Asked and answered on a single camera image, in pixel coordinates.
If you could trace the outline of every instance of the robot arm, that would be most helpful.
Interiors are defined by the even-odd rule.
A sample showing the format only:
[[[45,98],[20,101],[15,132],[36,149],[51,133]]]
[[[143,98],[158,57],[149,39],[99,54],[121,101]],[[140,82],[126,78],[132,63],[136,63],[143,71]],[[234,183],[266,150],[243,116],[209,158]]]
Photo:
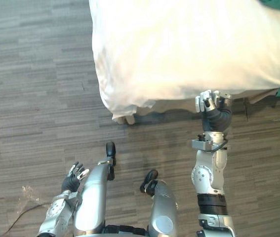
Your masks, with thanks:
[[[52,204],[46,212],[45,221],[41,224],[38,237],[63,237],[68,222],[76,206],[81,203],[81,196],[77,192],[80,181],[87,176],[89,169],[82,164],[74,163],[62,183],[62,194],[53,198]]]
[[[223,171],[227,163],[227,142],[223,131],[232,117],[231,96],[207,90],[196,97],[196,110],[202,112],[204,133],[192,141],[197,149],[192,171],[200,208],[198,237],[235,237],[231,216],[228,215],[223,191]]]

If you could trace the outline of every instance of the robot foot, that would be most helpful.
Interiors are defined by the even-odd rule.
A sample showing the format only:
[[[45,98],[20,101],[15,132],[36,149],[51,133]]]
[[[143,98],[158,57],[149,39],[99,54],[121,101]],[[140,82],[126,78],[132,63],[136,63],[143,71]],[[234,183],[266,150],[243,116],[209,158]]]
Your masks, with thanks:
[[[159,173],[157,170],[152,169],[145,177],[143,183],[140,186],[140,191],[144,194],[148,194],[150,196],[154,195],[155,186],[158,183],[156,178]]]

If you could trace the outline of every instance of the white bedsheet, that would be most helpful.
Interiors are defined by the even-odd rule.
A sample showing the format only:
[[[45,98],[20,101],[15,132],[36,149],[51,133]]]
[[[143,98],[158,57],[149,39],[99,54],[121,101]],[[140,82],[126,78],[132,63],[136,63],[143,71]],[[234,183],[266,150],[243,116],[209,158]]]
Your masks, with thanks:
[[[89,0],[113,119],[206,89],[280,87],[280,10],[257,0]]]

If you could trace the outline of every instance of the wood grain floor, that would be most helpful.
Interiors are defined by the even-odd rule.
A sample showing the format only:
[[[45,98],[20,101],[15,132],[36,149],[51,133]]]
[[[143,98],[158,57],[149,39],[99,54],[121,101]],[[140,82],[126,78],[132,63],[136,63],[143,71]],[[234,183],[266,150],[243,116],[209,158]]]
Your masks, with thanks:
[[[177,197],[180,236],[195,236],[190,143],[201,132],[199,117],[172,111],[137,117],[133,126],[112,122],[91,35],[87,0],[0,0],[0,234],[20,211],[58,194],[75,160],[93,167],[114,141],[107,224],[146,227],[152,201],[139,186],[156,168]],[[234,104],[225,190],[239,237],[280,236],[280,100],[274,103],[250,106],[249,120],[242,101]],[[45,211],[25,214],[10,236],[35,236]]]

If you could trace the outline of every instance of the bed leg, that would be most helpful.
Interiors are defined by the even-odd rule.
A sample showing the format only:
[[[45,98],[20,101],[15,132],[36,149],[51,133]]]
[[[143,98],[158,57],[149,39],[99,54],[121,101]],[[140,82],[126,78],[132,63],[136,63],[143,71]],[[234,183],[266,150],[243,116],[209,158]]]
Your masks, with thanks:
[[[130,116],[125,116],[125,120],[126,122],[129,124],[129,125],[132,125],[135,123],[135,118],[133,115],[130,115]]]

